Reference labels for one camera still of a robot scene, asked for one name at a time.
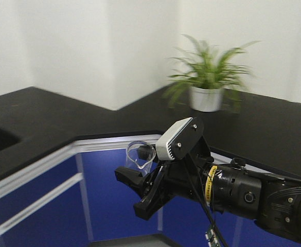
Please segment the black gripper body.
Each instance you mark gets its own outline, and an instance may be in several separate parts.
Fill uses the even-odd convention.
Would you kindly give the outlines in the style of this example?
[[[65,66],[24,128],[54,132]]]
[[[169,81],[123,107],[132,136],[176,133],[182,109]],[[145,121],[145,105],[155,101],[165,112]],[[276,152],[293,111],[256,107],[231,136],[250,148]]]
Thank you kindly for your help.
[[[180,160],[161,161],[158,166],[168,168],[166,182],[174,196],[181,196],[194,201],[203,201],[203,186],[205,184],[202,176],[207,165],[213,162],[209,147],[202,136],[196,145],[186,156]]]

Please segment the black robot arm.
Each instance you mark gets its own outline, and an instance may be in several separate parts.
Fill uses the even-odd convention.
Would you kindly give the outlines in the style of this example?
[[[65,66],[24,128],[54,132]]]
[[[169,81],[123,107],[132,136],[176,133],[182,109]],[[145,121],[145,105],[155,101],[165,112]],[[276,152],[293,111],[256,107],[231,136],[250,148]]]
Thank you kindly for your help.
[[[156,151],[159,164],[134,205],[138,217],[147,220],[180,196],[199,202],[206,215],[228,212],[301,243],[301,180],[249,171],[238,160],[217,165],[198,134],[160,138]]]

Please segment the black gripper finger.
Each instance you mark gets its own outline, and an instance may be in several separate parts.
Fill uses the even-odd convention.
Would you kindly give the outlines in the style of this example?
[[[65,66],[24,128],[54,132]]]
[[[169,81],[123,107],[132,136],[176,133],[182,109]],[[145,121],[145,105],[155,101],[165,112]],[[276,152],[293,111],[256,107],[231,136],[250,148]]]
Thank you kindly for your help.
[[[153,159],[153,146],[152,145],[141,145],[137,148],[138,158],[145,161]]]
[[[140,171],[120,166],[115,170],[116,180],[131,188],[140,197],[133,205],[135,215],[149,220],[154,213],[174,198],[166,182],[168,168],[161,166],[143,176]]]

